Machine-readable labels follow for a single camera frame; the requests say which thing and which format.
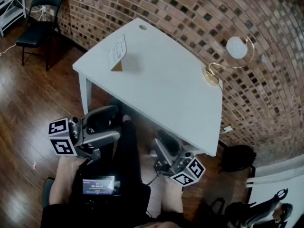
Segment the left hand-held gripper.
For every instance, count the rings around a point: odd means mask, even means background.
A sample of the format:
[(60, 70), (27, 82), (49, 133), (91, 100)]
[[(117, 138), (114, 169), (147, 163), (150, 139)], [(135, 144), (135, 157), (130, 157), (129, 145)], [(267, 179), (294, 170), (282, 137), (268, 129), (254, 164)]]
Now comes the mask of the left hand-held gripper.
[(50, 122), (48, 138), (55, 155), (78, 157), (88, 163), (100, 159), (99, 148), (120, 138), (118, 131), (110, 131), (117, 127), (117, 113), (117, 106), (109, 105), (90, 111), (83, 120), (66, 117)]

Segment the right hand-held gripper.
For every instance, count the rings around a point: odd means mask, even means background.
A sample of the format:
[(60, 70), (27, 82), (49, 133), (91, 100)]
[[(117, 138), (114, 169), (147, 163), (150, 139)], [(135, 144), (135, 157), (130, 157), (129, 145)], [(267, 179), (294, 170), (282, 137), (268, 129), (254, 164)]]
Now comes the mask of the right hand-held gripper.
[(186, 187), (197, 183), (206, 171), (204, 165), (193, 153), (181, 152), (180, 143), (165, 130), (157, 130), (157, 138), (152, 141), (152, 149), (157, 155), (154, 168), (158, 175)]

